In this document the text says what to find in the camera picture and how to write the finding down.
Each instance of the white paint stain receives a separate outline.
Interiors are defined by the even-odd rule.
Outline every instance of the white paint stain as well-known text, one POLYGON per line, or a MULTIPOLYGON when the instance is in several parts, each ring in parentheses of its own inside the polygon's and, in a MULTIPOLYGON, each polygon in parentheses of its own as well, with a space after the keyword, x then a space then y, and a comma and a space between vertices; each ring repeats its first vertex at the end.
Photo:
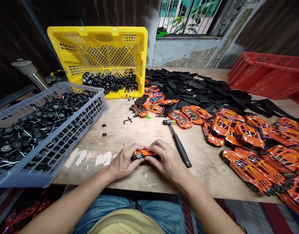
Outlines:
POLYGON ((104 166, 107 166, 110 164, 110 161, 112 158, 115 158, 117 155, 112 154, 112 152, 108 151, 105 154, 100 154, 96 157, 95 166, 103 164, 104 166))
POLYGON ((148 184, 148 187, 152 187, 152 186, 156 186, 157 185, 157 183, 153 183, 153 184, 148 184))
POLYGON ((76 165, 79 166, 79 164, 81 163, 81 161, 85 158, 85 156, 87 155, 87 151, 86 150, 82 150, 80 152, 80 156, 76 161, 76 165))
POLYGON ((69 168, 74 162, 75 158, 79 155, 79 148, 76 148, 65 163, 65 167, 69 168))

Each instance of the wooden wall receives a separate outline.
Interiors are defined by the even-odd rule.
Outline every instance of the wooden wall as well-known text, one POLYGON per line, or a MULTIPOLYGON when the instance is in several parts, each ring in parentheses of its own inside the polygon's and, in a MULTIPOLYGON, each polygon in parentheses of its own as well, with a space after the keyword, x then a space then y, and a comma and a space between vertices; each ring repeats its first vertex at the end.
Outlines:
MULTIPOLYGON (((43 29, 49 26, 147 27, 160 0, 28 0, 43 29)), ((31 60, 43 75, 60 68, 20 0, 0 1, 0 98, 30 84, 10 64, 31 60)))

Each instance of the person's right hand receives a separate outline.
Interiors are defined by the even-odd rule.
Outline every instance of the person's right hand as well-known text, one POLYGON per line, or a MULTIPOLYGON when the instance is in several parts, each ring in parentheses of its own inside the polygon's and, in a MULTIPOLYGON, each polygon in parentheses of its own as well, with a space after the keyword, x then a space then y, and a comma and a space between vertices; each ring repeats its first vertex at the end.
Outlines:
POLYGON ((190 172, 175 149, 159 139, 146 149, 161 157, 160 162, 151 156, 146 156, 144 159, 154 165, 165 177, 177 184, 185 182, 190 172))

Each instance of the table surface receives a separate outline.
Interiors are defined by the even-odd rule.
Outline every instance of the table surface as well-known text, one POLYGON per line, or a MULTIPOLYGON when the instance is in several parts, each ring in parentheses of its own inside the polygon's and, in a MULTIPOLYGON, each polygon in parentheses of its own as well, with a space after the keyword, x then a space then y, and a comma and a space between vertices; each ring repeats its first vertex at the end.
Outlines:
MULTIPOLYGON (((225 69, 194 69, 194 68, 166 68, 169 71, 189 71, 199 75, 212 77, 215 80, 227 81, 225 69)), ((264 97, 253 95, 253 99, 264 97)), ((74 150, 65 159, 61 171, 54 179, 56 184, 79 185, 87 180, 102 167, 108 165, 119 151, 134 142, 149 146, 156 139, 162 139, 175 148, 171 130, 162 124, 164 118, 151 119, 133 118, 133 122, 123 120, 132 118, 129 107, 134 104, 128 99, 107 100, 109 110, 101 116, 84 135, 74 150), (102 124, 106 124, 106 137, 102 137, 102 124)), ((299 105, 290 99, 274 101, 276 105, 294 117, 299 118, 299 105)), ((270 119, 259 115, 269 124, 277 117, 270 119)), ((244 182, 220 159, 219 152, 228 147, 215 148, 206 143, 201 127, 193 125, 190 129, 182 129, 174 125, 175 132, 180 138, 187 155, 192 163, 189 170, 208 189, 212 197, 243 201, 280 203, 276 196, 267 197, 252 193, 244 182)), ((147 192, 178 193, 176 188, 168 183, 150 165, 139 166, 130 176, 111 183, 109 188, 128 189, 147 192)))

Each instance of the concrete wall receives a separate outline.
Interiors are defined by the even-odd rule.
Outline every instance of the concrete wall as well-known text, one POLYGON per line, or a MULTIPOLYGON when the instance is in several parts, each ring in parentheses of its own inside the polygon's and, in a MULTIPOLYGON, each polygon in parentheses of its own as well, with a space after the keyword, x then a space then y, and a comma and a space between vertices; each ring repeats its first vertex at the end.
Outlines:
POLYGON ((153 67, 197 67, 206 64, 220 39, 157 38, 153 67))

